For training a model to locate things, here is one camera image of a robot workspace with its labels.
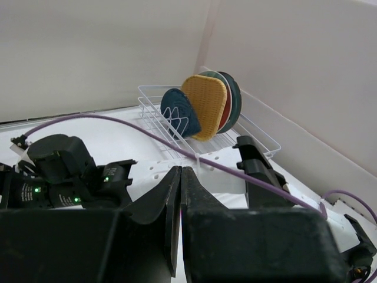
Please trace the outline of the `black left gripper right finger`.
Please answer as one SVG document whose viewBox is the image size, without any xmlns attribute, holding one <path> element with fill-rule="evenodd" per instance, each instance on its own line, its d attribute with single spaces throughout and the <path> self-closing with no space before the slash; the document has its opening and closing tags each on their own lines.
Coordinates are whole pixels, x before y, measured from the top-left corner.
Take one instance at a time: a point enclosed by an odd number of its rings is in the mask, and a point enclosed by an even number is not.
<svg viewBox="0 0 377 283">
<path fill-rule="evenodd" d="M 345 282 L 328 223 L 304 208 L 229 209 L 181 173 L 183 261 L 188 282 Z"/>
</svg>

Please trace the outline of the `woven bamboo square tray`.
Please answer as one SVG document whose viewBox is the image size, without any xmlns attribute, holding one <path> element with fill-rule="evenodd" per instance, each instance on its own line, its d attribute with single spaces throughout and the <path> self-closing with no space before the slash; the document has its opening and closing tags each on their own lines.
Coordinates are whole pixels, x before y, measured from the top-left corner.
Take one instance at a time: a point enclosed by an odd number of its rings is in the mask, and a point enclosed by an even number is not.
<svg viewBox="0 0 377 283">
<path fill-rule="evenodd" d="M 193 138 L 200 142 L 209 141 L 218 131 L 226 104 L 225 85 L 217 78 L 192 75 L 182 83 L 181 90 L 194 107 L 201 125 L 201 132 Z"/>
</svg>

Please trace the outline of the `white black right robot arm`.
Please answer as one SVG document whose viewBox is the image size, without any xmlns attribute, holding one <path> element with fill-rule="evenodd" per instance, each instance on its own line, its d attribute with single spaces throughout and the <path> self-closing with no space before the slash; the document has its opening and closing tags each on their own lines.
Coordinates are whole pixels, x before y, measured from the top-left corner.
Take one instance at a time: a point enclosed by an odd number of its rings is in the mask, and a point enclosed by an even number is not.
<svg viewBox="0 0 377 283">
<path fill-rule="evenodd" d="M 6 208 L 124 208 L 151 189 L 161 192 L 180 184 L 184 170 L 198 162 L 199 172 L 210 184 L 220 193 L 244 194 L 251 210 L 317 209 L 356 273 L 370 268 L 376 258 L 375 244 L 356 219 L 334 212 L 323 201 L 315 202 L 291 186 L 250 136 L 240 136 L 234 147 L 224 149 L 226 157 L 220 163 L 184 152 L 184 159 L 171 166 L 163 162 L 151 166 L 148 177 L 144 166 L 133 159 L 96 165 L 84 142 L 75 136 L 54 134 L 32 144 L 21 136 L 12 145 L 20 150 L 17 164 L 1 165 L 1 205 Z"/>
</svg>

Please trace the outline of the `teal round floral plate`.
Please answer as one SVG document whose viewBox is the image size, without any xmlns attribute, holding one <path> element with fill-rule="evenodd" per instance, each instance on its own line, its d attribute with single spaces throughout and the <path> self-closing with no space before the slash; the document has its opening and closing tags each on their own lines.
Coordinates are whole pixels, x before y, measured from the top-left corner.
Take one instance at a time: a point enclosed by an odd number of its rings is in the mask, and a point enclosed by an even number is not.
<svg viewBox="0 0 377 283">
<path fill-rule="evenodd" d="M 238 83 L 230 74 L 223 71 L 219 71 L 219 73 L 227 80 L 232 95 L 232 110 L 230 112 L 230 117 L 224 127 L 218 131 L 218 133 L 225 133 L 236 124 L 240 117 L 242 109 L 242 95 Z"/>
</svg>

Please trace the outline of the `dark blue heart-shaped plate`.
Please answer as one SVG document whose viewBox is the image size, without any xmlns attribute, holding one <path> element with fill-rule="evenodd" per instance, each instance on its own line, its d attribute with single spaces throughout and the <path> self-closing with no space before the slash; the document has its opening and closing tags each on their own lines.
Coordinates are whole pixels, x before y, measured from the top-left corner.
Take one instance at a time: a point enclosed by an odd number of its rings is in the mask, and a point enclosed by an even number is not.
<svg viewBox="0 0 377 283">
<path fill-rule="evenodd" d="M 178 88 L 171 88 L 165 92 L 161 100 L 160 111 L 178 134 L 172 129 L 169 133 L 175 140 L 191 137 L 201 132 L 201 125 L 197 114 L 188 97 Z"/>
</svg>

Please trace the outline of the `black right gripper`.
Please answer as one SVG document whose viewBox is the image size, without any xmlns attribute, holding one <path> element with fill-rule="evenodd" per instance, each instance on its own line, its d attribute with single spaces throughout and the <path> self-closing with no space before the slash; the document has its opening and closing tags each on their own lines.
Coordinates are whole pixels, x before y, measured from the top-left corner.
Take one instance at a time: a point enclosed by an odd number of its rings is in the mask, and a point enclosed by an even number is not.
<svg viewBox="0 0 377 283">
<path fill-rule="evenodd" d="M 37 207 L 38 186 L 17 173 L 13 167 L 1 165 L 1 209 Z"/>
</svg>

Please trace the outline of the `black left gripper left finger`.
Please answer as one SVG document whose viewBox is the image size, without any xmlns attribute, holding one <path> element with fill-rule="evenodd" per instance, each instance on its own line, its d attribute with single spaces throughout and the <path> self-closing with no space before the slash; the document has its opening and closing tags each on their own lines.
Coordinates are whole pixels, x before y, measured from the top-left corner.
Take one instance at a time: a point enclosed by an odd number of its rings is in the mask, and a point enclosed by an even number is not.
<svg viewBox="0 0 377 283">
<path fill-rule="evenodd" d="M 170 282 L 181 167 L 124 208 L 1 209 L 2 282 Z"/>
</svg>

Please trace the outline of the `red teal round plate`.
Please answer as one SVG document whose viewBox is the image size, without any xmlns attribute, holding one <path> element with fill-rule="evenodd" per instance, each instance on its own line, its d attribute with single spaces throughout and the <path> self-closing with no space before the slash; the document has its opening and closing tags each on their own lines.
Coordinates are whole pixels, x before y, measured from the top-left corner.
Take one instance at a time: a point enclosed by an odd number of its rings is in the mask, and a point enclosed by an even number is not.
<svg viewBox="0 0 377 283">
<path fill-rule="evenodd" d="M 232 90 L 231 90 L 231 87 L 230 87 L 230 83 L 231 83 L 230 76 L 223 71 L 212 71 L 212 70 L 202 71 L 199 74 L 206 76 L 206 77 L 217 78 L 226 87 L 226 90 L 227 90 L 226 104 L 225 104 L 225 107 L 224 107 L 224 110 L 223 110 L 223 114 L 221 116 L 218 131 L 217 131 L 218 133 L 222 133 L 223 129 L 225 128 L 225 126 L 226 126 L 226 124 L 229 120 L 230 114 L 232 112 L 232 103 L 233 102 L 232 102 Z"/>
</svg>

